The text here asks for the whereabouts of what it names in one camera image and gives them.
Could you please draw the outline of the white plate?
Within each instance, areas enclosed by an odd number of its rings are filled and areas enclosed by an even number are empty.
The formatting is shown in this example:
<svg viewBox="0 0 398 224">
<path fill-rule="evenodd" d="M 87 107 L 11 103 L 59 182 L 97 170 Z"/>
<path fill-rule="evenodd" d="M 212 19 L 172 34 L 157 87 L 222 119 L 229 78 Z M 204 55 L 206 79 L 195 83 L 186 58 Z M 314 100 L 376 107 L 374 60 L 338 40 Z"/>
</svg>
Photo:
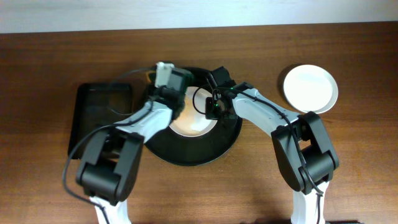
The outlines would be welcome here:
<svg viewBox="0 0 398 224">
<path fill-rule="evenodd" d="M 169 126 L 172 131 L 181 136 L 190 138 L 199 137 L 208 133 L 216 126 L 217 120 L 206 119 L 204 114 L 199 113 L 194 108 L 193 101 L 195 101 L 196 108 L 204 112 L 206 98 L 211 96 L 209 91 L 201 88 L 197 91 L 195 98 L 193 98 L 193 94 L 197 89 L 197 86 L 187 88 L 185 93 L 185 107 L 180 116 Z"/>
<path fill-rule="evenodd" d="M 324 95 L 318 101 L 319 108 L 315 109 L 314 112 L 317 114 L 325 113 L 334 107 L 338 99 L 338 94 L 331 94 L 330 96 Z"/>
<path fill-rule="evenodd" d="M 328 71 L 307 64 L 296 66 L 287 72 L 282 91 L 289 104 L 303 113 L 314 112 L 319 108 L 318 101 L 324 95 L 339 95 L 337 82 Z"/>
</svg>

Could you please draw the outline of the white plate bottom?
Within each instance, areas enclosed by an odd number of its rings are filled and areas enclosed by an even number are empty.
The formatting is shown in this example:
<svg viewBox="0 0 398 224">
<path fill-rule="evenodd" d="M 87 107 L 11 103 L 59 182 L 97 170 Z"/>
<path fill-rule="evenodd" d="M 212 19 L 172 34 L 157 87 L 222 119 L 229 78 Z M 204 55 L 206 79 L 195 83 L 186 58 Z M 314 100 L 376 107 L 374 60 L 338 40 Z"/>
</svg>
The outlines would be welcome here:
<svg viewBox="0 0 398 224">
<path fill-rule="evenodd" d="M 331 94 L 330 96 L 324 95 L 318 101 L 319 108 L 315 109 L 314 112 L 317 114 L 325 113 L 334 107 L 338 99 L 338 94 Z"/>
</svg>

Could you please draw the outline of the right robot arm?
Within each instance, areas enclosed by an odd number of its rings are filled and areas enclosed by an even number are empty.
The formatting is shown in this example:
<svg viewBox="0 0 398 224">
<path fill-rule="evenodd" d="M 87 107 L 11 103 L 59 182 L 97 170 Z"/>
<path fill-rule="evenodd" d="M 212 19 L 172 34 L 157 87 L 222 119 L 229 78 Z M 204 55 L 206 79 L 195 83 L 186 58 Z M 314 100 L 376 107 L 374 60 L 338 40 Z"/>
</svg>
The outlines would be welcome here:
<svg viewBox="0 0 398 224">
<path fill-rule="evenodd" d="M 235 83 L 224 67 L 207 72 L 207 119 L 246 119 L 271 137 L 279 171 L 293 190 L 291 223 L 325 223 L 325 192 L 339 159 L 320 116 L 289 111 L 251 84 Z"/>
</svg>

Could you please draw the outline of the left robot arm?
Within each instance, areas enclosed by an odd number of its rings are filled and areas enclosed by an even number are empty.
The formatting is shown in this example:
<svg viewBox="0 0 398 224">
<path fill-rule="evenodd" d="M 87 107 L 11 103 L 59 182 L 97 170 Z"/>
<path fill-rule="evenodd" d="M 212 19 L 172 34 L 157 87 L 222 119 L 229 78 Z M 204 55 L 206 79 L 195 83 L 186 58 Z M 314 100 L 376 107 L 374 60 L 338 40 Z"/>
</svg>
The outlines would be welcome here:
<svg viewBox="0 0 398 224">
<path fill-rule="evenodd" d="M 155 134 L 169 127 L 182 112 L 192 72 L 171 63 L 158 63 L 155 90 L 137 112 L 122 121 L 96 128 L 73 148 L 85 151 L 76 172 L 84 202 L 95 207 L 99 223 L 129 223 L 127 198 L 141 160 L 142 148 Z"/>
</svg>

